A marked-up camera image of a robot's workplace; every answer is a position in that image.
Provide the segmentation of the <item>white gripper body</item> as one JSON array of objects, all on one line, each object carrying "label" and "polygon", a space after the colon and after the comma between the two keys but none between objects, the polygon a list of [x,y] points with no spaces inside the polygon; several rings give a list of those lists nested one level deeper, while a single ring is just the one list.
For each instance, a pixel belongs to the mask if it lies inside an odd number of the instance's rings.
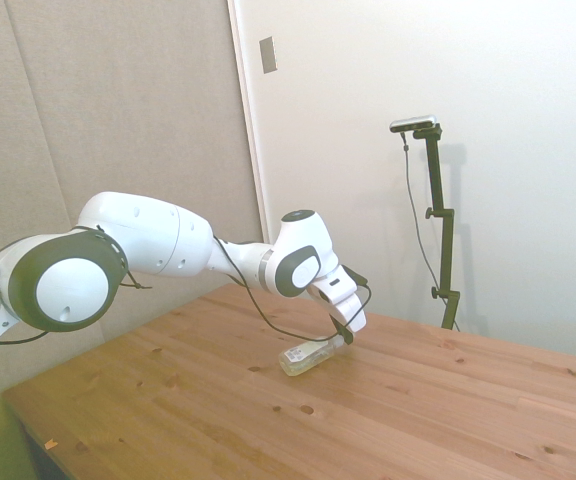
[{"label": "white gripper body", "polygon": [[360,297],[352,294],[338,303],[322,302],[323,307],[341,326],[359,332],[366,326],[366,316]]}]

